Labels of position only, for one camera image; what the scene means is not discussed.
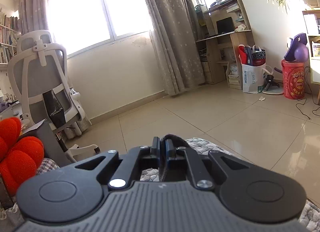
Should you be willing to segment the red printed bucket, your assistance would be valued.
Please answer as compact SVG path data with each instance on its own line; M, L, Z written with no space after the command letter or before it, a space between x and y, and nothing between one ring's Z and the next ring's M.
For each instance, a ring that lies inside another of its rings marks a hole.
M283 72L284 96L291 100L304 98L305 73L304 63L281 61Z

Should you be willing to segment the red flower plush cushion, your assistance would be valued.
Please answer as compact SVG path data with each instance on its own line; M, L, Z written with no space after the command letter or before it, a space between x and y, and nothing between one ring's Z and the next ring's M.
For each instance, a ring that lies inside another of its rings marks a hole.
M16 117L1 121L1 178L10 196L36 175L44 159L42 141L34 136L20 138L21 127Z

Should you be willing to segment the grey ruffle-collar t-shirt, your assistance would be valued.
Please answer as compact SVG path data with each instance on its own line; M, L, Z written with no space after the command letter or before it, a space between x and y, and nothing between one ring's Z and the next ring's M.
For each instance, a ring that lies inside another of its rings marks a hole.
M160 182L178 182L185 180L185 160L177 157L178 147L190 148L189 144L179 136L167 134L159 143L158 175Z

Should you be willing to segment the checked grey bed quilt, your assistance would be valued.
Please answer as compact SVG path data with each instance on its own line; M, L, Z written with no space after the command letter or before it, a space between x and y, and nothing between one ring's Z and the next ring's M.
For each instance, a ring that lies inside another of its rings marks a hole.
M226 149L201 138L187 139L186 142L191 148L197 151L198 154L207 155L209 151L219 151L233 156L234 154ZM44 158L40 167L37 169L36 174L41 175L46 172L59 168L58 164L49 158ZM159 181L158 170L148 168L142 171L140 180L144 182L157 182ZM14 205L5 210L1 207L1 231L14 231L24 221L20 209L16 203L15 198L12 199ZM299 222L306 227L309 231L319 231L319 207L311 201L306 201L306 205L299 218Z

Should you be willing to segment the wooden computer desk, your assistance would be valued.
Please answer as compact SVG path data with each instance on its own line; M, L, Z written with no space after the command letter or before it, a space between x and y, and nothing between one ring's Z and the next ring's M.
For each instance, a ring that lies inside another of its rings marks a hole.
M229 88L242 89L239 45L254 44L242 0L220 0L212 7L195 7L201 30L196 41L206 83L227 81Z

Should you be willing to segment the white mesh office chair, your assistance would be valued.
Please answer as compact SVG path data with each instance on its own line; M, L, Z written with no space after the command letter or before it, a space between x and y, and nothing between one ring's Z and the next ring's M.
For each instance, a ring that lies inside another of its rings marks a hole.
M66 49L53 42L48 30L19 38L7 72L27 127L46 121L54 135L69 129L72 136L81 136L91 125L80 93L69 82Z

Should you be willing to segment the grey star curtain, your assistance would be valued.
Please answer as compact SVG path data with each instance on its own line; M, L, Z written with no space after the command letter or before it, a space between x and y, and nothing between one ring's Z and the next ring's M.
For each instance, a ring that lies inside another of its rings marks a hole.
M151 42L165 92L170 96L205 82L196 47L200 26L191 0L146 0L152 20Z

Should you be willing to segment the grey bedside cabinet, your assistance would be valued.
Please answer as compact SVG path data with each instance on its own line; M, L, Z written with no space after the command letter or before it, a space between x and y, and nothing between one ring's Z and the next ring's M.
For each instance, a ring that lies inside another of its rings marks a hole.
M20 136L20 139L28 136L34 136L40 139L44 145L44 156L55 161L59 167L64 167L71 164L71 162L63 152L47 120L42 120L41 122L28 128Z

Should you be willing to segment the white shopping bag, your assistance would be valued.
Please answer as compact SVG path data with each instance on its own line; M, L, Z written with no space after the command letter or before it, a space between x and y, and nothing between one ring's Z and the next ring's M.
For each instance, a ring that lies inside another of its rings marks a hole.
M273 69L266 63L266 51L258 46L238 46L244 93L258 94L265 88L267 76Z

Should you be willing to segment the purple toy on bucket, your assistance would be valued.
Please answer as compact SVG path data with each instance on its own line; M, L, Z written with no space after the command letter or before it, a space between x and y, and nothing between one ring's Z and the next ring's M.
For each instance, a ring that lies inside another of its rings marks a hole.
M305 33L300 33L291 38L290 46L284 56L287 62L305 63L309 59L309 49L307 48L307 36Z

